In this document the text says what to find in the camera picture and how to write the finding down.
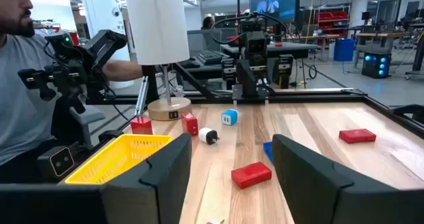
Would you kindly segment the blue monitor screen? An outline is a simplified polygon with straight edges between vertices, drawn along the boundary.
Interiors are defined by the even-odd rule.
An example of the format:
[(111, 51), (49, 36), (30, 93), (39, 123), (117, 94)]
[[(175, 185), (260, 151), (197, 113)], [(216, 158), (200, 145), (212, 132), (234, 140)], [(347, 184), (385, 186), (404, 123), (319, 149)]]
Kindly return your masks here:
[(294, 22), (299, 0), (249, 0), (250, 11), (268, 14), (283, 23)]

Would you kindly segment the yellow plastic basket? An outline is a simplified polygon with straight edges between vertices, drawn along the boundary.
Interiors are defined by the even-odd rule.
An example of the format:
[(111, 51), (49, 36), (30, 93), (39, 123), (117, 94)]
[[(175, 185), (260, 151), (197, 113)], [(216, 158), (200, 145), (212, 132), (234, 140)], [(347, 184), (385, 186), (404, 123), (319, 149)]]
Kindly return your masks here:
[(105, 184), (152, 156), (171, 141), (170, 135), (121, 135), (75, 169), (65, 179), (65, 183)]

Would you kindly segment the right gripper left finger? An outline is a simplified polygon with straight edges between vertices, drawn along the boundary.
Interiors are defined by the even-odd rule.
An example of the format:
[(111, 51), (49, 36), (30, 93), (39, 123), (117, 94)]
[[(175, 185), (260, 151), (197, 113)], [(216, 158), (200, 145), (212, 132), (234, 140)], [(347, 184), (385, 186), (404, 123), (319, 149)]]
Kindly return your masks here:
[(190, 166), (183, 133), (105, 184), (0, 184), (0, 224), (178, 224)]

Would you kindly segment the black keyboard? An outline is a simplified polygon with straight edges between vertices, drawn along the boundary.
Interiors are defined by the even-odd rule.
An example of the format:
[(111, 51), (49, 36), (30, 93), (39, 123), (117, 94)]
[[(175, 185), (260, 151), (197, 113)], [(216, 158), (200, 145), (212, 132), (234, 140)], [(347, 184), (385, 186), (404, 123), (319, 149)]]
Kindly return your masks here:
[(220, 64), (223, 59), (230, 58), (229, 55), (213, 50), (202, 50), (195, 55), (195, 58), (203, 65)]

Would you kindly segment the red charger cube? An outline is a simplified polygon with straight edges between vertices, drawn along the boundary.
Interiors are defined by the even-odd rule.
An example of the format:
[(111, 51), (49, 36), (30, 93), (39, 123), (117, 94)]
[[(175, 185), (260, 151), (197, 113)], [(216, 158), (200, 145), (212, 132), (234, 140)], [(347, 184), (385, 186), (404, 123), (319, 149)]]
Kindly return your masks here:
[(182, 129), (193, 137), (199, 134), (197, 118), (192, 113), (182, 113)]
[(130, 121), (132, 134), (152, 135), (152, 121), (145, 117), (135, 117)]

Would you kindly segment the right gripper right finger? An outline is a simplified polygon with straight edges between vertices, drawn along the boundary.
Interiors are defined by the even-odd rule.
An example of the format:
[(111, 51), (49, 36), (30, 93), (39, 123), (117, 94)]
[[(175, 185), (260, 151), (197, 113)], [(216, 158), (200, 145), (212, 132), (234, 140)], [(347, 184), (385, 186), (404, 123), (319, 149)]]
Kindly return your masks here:
[(393, 188), (284, 135), (272, 155), (295, 224), (424, 224), (424, 189)]

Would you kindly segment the red printed flat box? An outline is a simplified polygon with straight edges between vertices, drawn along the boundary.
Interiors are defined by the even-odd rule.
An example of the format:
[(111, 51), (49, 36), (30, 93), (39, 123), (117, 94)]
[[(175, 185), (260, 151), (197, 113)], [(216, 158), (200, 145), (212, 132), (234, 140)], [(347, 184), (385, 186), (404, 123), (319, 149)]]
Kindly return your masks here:
[(262, 162), (255, 162), (231, 171), (231, 179), (240, 189), (251, 187), (271, 178), (271, 169)]

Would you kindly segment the blue printed box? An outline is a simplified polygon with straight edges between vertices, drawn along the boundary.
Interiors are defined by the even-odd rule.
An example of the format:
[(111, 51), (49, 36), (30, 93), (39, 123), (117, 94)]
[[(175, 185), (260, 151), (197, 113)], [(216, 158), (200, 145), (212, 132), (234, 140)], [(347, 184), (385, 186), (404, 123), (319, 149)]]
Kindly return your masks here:
[(272, 154), (272, 141), (263, 143), (263, 150), (265, 155), (268, 157), (271, 163), (274, 163), (274, 158)]

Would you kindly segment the white black charger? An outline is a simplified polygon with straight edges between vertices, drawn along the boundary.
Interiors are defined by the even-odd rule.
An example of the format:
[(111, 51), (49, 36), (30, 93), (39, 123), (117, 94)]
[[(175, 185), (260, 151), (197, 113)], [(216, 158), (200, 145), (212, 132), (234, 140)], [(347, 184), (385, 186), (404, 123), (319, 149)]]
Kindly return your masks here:
[(207, 127), (200, 129), (198, 136), (202, 142), (208, 145), (215, 144), (219, 140), (217, 131)]

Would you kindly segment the silver aluminium bar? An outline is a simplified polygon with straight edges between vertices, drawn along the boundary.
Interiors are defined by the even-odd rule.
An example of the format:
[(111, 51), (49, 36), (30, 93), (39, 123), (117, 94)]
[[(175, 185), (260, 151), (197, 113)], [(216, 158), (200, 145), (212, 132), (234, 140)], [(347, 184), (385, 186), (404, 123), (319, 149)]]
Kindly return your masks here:
[(139, 89), (136, 105), (135, 105), (135, 112), (134, 115), (136, 117), (139, 117), (142, 115), (142, 111), (144, 110), (144, 105), (146, 102), (146, 96), (148, 93), (148, 85), (149, 85), (149, 79), (148, 76), (142, 77), (142, 83)]

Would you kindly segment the blue white charger cube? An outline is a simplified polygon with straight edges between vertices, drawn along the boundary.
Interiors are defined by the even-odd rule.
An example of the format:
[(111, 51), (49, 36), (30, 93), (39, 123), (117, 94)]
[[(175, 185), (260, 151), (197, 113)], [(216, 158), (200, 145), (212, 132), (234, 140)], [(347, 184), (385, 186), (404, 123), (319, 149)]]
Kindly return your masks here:
[(229, 109), (222, 113), (221, 121), (224, 125), (234, 125), (238, 121), (238, 116), (236, 109)]

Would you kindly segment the computer tower blue lights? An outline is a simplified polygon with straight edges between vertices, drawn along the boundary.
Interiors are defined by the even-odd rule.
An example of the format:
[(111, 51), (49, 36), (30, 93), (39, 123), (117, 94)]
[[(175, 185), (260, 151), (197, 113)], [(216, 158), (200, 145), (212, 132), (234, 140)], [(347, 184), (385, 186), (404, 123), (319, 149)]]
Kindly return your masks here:
[(391, 58), (391, 53), (365, 52), (361, 74), (374, 79), (389, 77)]

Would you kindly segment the wooden top table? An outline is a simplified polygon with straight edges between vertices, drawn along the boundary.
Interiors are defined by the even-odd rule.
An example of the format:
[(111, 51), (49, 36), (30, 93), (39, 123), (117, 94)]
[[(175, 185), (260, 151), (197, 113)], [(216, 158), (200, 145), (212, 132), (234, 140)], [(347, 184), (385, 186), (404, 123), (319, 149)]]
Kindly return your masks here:
[[(356, 39), (356, 50), (354, 52), (354, 68), (358, 67), (358, 60), (360, 53), (365, 52), (381, 52), (381, 53), (391, 53), (394, 40), (396, 38), (402, 38), (407, 36), (406, 32), (360, 32), (355, 34)], [(367, 44), (366, 39), (371, 38), (380, 38), (381, 41), (379, 44)]]

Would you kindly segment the red bin shelf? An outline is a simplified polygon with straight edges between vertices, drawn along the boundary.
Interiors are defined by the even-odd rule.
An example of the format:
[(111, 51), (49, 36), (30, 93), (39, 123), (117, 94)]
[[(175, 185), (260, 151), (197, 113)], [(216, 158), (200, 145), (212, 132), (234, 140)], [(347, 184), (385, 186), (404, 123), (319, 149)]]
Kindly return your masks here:
[(344, 11), (320, 12), (315, 16), (315, 24), (323, 34), (345, 36), (348, 28), (348, 13)]

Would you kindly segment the plain red box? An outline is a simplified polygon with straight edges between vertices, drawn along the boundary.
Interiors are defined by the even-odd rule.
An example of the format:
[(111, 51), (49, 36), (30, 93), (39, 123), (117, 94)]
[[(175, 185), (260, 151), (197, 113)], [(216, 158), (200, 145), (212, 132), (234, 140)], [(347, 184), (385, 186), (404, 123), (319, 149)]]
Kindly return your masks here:
[(339, 131), (339, 138), (348, 144), (358, 142), (374, 142), (376, 135), (368, 129), (351, 129)]

